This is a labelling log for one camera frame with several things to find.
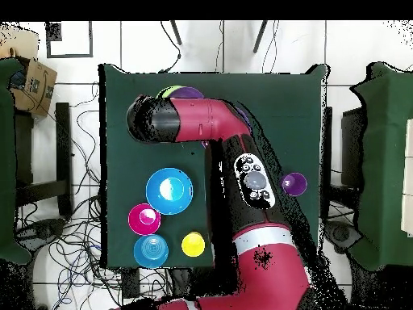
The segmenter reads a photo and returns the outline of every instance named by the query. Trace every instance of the light blue cup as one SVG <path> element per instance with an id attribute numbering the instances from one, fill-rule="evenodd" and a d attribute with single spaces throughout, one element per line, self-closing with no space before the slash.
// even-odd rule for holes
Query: light blue cup
<path id="1" fill-rule="evenodd" d="M 146 199 L 153 209 L 163 215 L 185 211 L 193 197 L 190 178 L 174 168 L 160 169 L 146 184 Z"/>
<path id="2" fill-rule="evenodd" d="M 168 244 L 157 234 L 140 237 L 133 248 L 136 262 L 147 269 L 161 267 L 168 259 L 168 254 Z"/>

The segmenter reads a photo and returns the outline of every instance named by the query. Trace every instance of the green table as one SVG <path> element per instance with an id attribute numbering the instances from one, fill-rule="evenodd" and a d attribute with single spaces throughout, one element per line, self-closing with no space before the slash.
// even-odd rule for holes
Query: green table
<path id="1" fill-rule="evenodd" d="M 0 60 L 0 258 L 16 264 L 31 260 L 30 252 L 18 245 L 14 238 L 17 223 L 15 104 L 9 82 L 22 68 L 14 58 Z"/>
<path id="2" fill-rule="evenodd" d="M 200 142 L 146 145 L 128 134 L 126 112 L 138 94 L 156 96 L 167 86 L 192 86 L 208 98 L 242 102 L 258 119 L 273 146 L 284 172 L 300 172 L 307 178 L 307 191 L 298 198 L 310 223 L 313 241 L 319 226 L 319 139 L 321 126 L 321 81 L 327 69 L 312 68 L 307 74 L 216 74 L 216 73 L 122 73 L 111 65 L 99 67 L 99 101 L 106 100 L 107 165 L 107 266 L 137 267 L 133 246 L 139 236 L 129 229 L 128 212 L 146 202 L 149 177 L 165 167 L 178 168 L 194 185 L 191 205 L 176 216 L 162 216 L 162 235 L 169 246 L 167 267 L 211 266 L 212 252 L 207 229 L 204 186 L 204 149 Z M 198 258 L 181 251 L 181 240 L 196 230 L 206 240 Z"/>
<path id="3" fill-rule="evenodd" d="M 413 238 L 401 230 L 406 126 L 413 119 L 413 74 L 379 62 L 354 92 L 367 113 L 363 135 L 364 190 L 357 228 L 363 238 L 351 255 L 367 270 L 413 266 Z"/>

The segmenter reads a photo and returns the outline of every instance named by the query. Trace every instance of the robot button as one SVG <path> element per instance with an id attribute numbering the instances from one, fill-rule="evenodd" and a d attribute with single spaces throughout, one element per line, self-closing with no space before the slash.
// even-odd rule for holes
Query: robot button
<path id="1" fill-rule="evenodd" d="M 251 171 L 245 176 L 244 184 L 247 188 L 258 191 L 265 188 L 267 180 L 263 174 L 260 174 L 257 171 Z"/>
<path id="2" fill-rule="evenodd" d="M 258 199 L 260 197 L 260 194 L 258 194 L 256 191 L 252 191 L 251 194 L 249 194 L 249 197 L 251 199 Z"/>
<path id="3" fill-rule="evenodd" d="M 262 191 L 261 193 L 262 193 L 262 197 L 264 199 L 269 199 L 269 192 L 268 191 Z"/>

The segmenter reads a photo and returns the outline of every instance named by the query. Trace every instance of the magenta cup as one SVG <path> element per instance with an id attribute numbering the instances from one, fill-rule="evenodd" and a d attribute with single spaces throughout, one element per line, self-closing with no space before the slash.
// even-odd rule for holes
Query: magenta cup
<path id="1" fill-rule="evenodd" d="M 153 234 L 161 226 L 161 214 L 149 204 L 141 203 L 129 212 L 127 222 L 133 232 L 145 236 Z"/>

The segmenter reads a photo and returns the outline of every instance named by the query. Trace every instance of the purple bowl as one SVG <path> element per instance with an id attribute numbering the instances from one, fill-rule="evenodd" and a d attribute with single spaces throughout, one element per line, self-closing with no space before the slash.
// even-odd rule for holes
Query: purple bowl
<path id="1" fill-rule="evenodd" d="M 307 180 L 298 172 L 287 174 L 282 178 L 282 189 L 288 195 L 300 196 L 307 189 Z"/>
<path id="2" fill-rule="evenodd" d="M 203 98 L 202 93 L 191 87 L 191 86 L 183 86 L 182 88 L 178 88 L 174 90 L 168 96 L 169 98 Z"/>

